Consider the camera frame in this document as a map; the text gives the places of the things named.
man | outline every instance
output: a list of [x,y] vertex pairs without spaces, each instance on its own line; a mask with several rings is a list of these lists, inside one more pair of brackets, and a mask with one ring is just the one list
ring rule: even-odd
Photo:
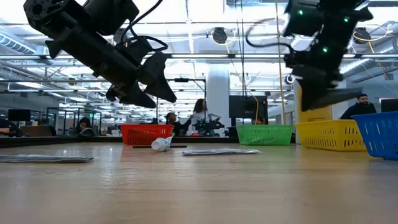
[[348,108],[341,116],[341,119],[354,119],[354,115],[377,113],[374,105],[369,102],[366,94],[360,94],[357,97],[358,102]]

plastic basket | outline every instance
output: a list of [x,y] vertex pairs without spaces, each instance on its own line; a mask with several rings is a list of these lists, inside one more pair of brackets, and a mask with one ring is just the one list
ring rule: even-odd
[[123,143],[128,145],[149,146],[157,138],[168,138],[173,126],[166,124],[122,124]]
[[354,116],[369,155],[398,159],[398,111]]
[[293,125],[245,124],[236,127],[239,143],[247,146],[288,146]]
[[354,120],[332,120],[297,123],[301,145],[335,151],[366,151]]

yellow basket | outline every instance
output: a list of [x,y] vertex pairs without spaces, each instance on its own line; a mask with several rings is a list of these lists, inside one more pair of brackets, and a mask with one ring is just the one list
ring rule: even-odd
[[366,151],[354,120],[297,123],[296,127],[302,146],[336,151]]

white cup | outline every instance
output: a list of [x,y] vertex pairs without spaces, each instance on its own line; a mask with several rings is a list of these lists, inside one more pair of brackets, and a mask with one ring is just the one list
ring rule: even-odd
[[165,152],[170,149],[172,138],[173,137],[168,137],[167,139],[157,138],[150,146],[155,151]]

black jacket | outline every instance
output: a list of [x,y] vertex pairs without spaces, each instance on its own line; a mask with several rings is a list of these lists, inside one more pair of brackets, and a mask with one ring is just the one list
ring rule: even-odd
[[183,136],[187,133],[189,126],[191,125],[191,120],[189,119],[185,124],[181,124],[178,121],[173,124],[174,136]]
[[354,106],[350,106],[348,110],[346,110],[345,113],[341,115],[340,119],[354,119],[352,117],[354,115],[371,114],[371,113],[377,113],[372,103],[366,106],[356,103]]

